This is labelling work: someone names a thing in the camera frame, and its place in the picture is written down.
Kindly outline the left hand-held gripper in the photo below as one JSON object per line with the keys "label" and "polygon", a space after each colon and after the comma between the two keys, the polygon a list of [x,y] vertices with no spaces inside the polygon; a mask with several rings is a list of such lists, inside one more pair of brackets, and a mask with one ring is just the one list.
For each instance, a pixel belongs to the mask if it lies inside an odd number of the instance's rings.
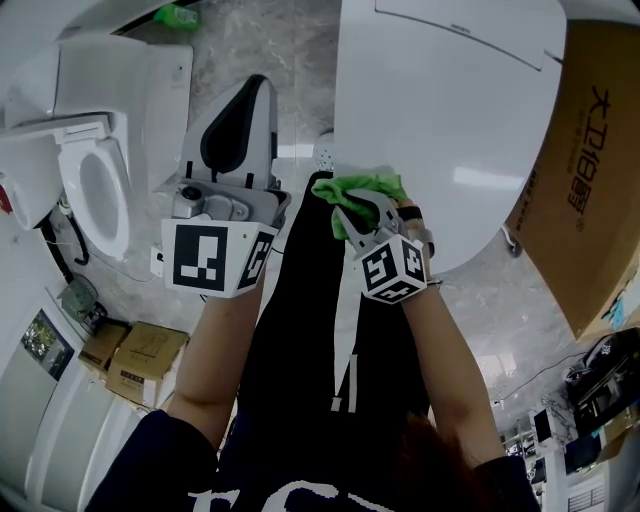
{"label": "left hand-held gripper", "polygon": [[161,222],[167,288],[216,298],[256,288],[291,203],[288,192],[259,190],[272,184],[276,146],[277,98],[263,75],[223,91],[193,122],[179,172],[196,180],[177,184]]}

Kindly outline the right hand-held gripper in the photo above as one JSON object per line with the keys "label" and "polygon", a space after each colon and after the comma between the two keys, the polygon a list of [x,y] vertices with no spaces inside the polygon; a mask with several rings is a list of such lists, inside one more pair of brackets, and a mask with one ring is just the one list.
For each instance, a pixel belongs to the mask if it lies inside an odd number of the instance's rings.
{"label": "right hand-held gripper", "polygon": [[373,211],[375,224],[338,205],[335,212],[355,250],[367,250],[354,261],[366,298],[397,304],[427,288],[424,244],[394,233],[375,242],[378,229],[399,231],[401,218],[391,199],[378,191],[348,191],[347,197]]}

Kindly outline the green cloth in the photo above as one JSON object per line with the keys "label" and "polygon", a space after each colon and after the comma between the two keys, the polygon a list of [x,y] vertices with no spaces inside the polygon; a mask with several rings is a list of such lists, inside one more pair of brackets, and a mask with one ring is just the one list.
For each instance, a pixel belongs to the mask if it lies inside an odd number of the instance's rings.
{"label": "green cloth", "polygon": [[357,203],[347,197],[347,193],[355,189],[379,192],[396,201],[408,199],[402,178],[398,174],[355,174],[317,179],[311,187],[311,192],[329,204],[331,227],[336,240],[346,241],[349,239],[342,221],[335,211],[336,206],[346,209],[349,213],[354,213],[358,220],[364,222],[366,228],[376,226],[378,214],[374,207]]}

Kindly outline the white toilet lid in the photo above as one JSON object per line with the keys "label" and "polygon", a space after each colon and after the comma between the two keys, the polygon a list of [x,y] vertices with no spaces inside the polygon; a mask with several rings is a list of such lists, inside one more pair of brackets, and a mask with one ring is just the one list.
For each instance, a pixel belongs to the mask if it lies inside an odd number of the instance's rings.
{"label": "white toilet lid", "polygon": [[342,0],[334,161],[401,176],[435,239],[431,268],[474,258],[506,222],[550,124],[562,59],[535,69],[464,35]]}

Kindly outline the person's left forearm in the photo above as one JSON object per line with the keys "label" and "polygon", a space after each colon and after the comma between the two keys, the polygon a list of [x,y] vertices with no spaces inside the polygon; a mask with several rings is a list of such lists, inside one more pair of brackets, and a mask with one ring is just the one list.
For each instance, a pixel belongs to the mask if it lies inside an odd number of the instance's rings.
{"label": "person's left forearm", "polygon": [[255,331],[264,281],[229,299],[209,298],[181,360],[167,412],[219,448]]}

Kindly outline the person's right forearm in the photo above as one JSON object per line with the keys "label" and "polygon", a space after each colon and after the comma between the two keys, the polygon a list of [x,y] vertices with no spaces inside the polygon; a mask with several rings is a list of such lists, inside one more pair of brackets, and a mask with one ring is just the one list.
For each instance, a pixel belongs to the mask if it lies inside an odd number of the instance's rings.
{"label": "person's right forearm", "polygon": [[440,291],[429,286],[402,307],[439,436],[472,467],[503,457],[483,376]]}

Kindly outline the white open toilet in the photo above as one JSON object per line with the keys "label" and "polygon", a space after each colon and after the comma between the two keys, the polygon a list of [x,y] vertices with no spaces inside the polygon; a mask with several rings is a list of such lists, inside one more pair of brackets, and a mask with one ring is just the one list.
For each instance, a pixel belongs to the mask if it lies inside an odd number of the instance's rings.
{"label": "white open toilet", "polygon": [[115,35],[56,41],[0,96],[0,186],[34,229],[66,201],[85,239],[125,259],[150,192],[176,170],[193,51]]}

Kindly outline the white appliance lid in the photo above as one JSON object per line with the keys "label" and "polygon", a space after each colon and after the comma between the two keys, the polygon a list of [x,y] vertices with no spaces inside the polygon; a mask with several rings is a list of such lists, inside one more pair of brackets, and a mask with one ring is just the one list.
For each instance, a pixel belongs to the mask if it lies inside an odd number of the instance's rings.
{"label": "white appliance lid", "polygon": [[375,0],[375,10],[456,32],[538,70],[546,56],[565,53],[558,0]]}

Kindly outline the person's right hand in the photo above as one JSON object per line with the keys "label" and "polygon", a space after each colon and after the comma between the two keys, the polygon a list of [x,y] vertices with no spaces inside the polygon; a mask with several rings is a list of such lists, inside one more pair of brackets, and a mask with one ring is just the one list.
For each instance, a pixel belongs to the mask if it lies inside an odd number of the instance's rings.
{"label": "person's right hand", "polygon": [[426,227],[421,209],[410,199],[398,200],[396,210],[403,221],[407,237],[420,241],[429,259],[435,254],[432,232]]}

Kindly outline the person's black trousers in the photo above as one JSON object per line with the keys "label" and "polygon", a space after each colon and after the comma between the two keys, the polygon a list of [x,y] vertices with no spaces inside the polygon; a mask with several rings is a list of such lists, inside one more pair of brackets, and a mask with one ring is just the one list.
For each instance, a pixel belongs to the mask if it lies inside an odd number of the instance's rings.
{"label": "person's black trousers", "polygon": [[335,379],[345,245],[332,212],[305,193],[251,342],[216,484],[245,512],[277,491],[293,510],[397,509],[406,420],[429,407],[400,305],[360,301],[356,373]]}

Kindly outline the green bottle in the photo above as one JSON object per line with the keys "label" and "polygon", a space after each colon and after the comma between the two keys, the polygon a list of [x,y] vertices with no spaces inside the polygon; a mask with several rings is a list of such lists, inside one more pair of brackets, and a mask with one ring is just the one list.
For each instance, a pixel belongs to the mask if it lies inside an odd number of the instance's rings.
{"label": "green bottle", "polygon": [[196,10],[174,3],[160,7],[153,15],[153,21],[174,29],[195,30],[200,26],[200,17]]}

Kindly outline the grey mesh basket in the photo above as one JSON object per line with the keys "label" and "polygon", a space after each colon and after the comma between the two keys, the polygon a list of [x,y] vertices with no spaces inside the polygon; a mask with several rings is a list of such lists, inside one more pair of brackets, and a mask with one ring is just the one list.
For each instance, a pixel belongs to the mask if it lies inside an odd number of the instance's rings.
{"label": "grey mesh basket", "polygon": [[95,333],[107,317],[106,309],[98,301],[97,289],[80,274],[74,275],[57,299],[63,311],[90,333]]}

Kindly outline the large brown cardboard box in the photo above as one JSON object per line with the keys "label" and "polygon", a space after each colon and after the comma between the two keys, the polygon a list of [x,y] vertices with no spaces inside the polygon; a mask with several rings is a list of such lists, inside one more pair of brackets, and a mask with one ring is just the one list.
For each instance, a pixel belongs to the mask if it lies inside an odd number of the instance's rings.
{"label": "large brown cardboard box", "polygon": [[640,327],[640,26],[572,20],[556,105],[507,226],[578,341]]}

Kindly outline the medium brown cardboard box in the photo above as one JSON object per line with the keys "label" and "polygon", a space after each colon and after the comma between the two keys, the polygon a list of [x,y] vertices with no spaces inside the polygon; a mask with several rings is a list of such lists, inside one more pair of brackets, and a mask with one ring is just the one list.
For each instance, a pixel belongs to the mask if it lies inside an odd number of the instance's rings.
{"label": "medium brown cardboard box", "polygon": [[136,323],[111,360],[106,388],[146,409],[158,409],[175,389],[189,334]]}

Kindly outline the small brown cardboard box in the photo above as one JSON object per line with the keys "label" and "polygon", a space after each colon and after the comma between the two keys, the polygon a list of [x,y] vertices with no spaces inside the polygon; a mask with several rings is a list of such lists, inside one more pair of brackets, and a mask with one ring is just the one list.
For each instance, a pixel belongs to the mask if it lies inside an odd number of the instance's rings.
{"label": "small brown cardboard box", "polygon": [[106,375],[113,356],[130,330],[127,324],[104,323],[84,343],[78,359],[92,371]]}

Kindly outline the small white-framed monitor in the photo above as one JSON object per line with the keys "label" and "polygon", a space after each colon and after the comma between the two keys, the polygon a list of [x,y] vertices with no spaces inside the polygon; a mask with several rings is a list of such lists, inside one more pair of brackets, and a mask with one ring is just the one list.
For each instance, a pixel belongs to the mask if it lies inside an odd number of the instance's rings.
{"label": "small white-framed monitor", "polygon": [[549,417],[546,409],[536,412],[533,415],[532,425],[535,430],[535,437],[539,444],[545,443],[552,437]]}

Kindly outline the framed picture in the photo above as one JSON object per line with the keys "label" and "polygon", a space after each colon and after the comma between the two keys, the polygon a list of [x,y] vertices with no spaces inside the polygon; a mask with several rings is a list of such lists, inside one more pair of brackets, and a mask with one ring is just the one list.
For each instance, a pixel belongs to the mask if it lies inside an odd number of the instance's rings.
{"label": "framed picture", "polygon": [[74,349],[40,310],[24,334],[21,344],[52,378],[59,381],[74,355]]}

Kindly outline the black equipment case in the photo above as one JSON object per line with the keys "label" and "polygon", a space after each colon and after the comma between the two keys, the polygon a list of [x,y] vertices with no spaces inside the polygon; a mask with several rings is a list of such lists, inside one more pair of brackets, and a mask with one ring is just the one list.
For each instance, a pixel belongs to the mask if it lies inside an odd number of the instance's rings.
{"label": "black equipment case", "polygon": [[592,433],[640,400],[640,329],[601,338],[567,384],[578,436]]}

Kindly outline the person's navy shirt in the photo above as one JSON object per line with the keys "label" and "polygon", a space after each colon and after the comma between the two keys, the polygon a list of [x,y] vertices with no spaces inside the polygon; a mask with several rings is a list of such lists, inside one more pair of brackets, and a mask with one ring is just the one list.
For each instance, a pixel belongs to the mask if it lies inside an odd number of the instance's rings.
{"label": "person's navy shirt", "polygon": [[541,512],[520,458],[475,468],[414,420],[240,413],[222,450],[143,418],[86,512]]}

